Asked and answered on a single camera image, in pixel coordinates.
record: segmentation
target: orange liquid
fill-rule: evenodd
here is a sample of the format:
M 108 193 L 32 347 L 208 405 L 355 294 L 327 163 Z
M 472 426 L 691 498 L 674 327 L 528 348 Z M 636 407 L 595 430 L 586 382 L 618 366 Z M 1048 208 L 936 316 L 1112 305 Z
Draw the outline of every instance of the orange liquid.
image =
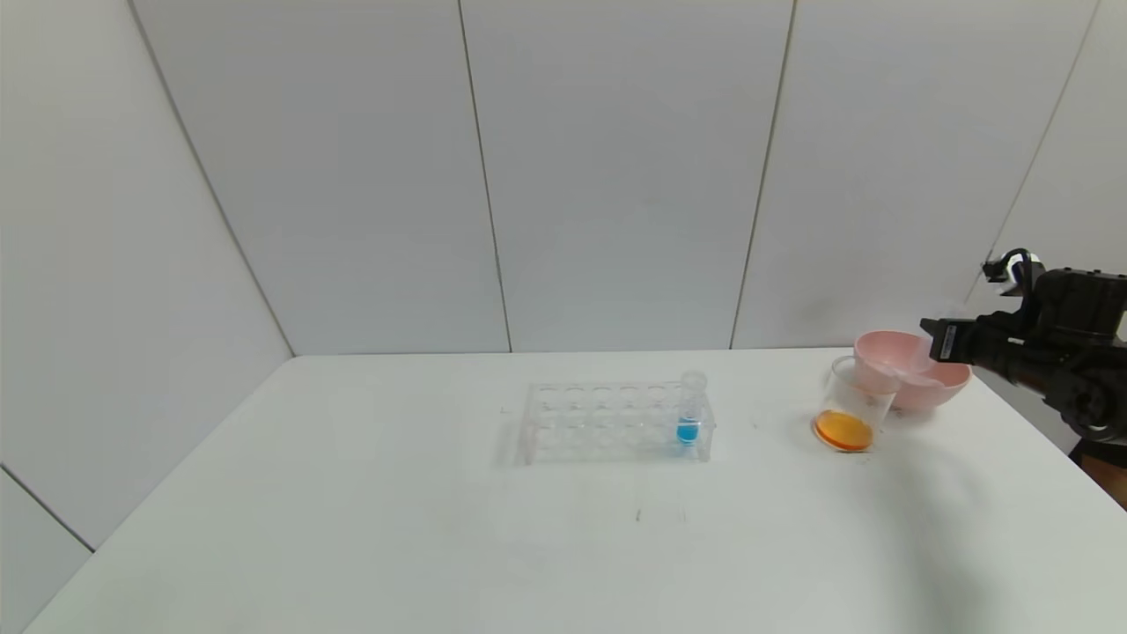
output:
M 872 428 L 842 412 L 826 410 L 814 420 L 814 434 L 842 452 L 864 452 L 872 445 Z

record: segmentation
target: white table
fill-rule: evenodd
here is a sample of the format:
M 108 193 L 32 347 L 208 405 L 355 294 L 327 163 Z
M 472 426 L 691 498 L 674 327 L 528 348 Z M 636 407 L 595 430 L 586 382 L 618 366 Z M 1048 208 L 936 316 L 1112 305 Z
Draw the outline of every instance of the white table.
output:
M 1127 627 L 1127 514 L 980 383 L 871 454 L 814 439 L 844 352 L 296 359 L 28 632 Z M 689 368 L 711 463 L 507 464 L 527 384 Z

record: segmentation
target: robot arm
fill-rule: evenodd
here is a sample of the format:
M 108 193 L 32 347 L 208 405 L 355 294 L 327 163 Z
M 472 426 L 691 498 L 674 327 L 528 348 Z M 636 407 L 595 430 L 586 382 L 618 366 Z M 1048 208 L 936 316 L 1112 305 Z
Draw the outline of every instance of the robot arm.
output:
M 1127 275 L 1045 266 L 1026 249 L 983 264 L 1014 312 L 976 320 L 922 320 L 930 357 L 969 364 L 1024 386 L 1081 438 L 1127 445 L 1127 346 L 1116 337 L 1127 309 Z

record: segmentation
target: blue liquid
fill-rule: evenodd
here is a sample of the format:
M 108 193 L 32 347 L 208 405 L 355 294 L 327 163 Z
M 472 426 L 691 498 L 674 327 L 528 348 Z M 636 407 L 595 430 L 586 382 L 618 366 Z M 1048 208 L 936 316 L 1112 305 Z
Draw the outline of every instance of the blue liquid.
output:
M 680 440 L 682 445 L 692 445 L 696 443 L 696 436 L 700 431 L 700 423 L 692 419 L 682 417 L 677 421 L 677 440 Z

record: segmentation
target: test tube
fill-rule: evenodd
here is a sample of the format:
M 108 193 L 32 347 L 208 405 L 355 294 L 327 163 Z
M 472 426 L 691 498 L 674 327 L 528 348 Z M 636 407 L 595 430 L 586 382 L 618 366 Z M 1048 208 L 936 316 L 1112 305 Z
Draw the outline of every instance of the test tube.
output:
M 677 440 L 690 446 L 696 443 L 704 418 L 704 373 L 690 370 L 681 376 L 681 403 L 677 407 Z

